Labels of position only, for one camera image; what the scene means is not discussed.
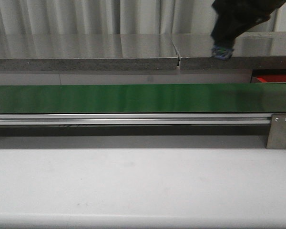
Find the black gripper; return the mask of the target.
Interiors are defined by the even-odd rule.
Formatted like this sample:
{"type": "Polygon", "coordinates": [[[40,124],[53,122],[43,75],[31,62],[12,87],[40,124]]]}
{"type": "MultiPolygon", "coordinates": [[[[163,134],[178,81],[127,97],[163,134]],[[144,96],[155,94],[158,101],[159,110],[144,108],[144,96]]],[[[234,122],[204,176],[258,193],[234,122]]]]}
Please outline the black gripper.
{"type": "Polygon", "coordinates": [[[269,17],[286,0],[215,0],[212,7],[219,14],[211,37],[214,46],[233,48],[236,38],[254,27],[251,17],[269,17]]]}

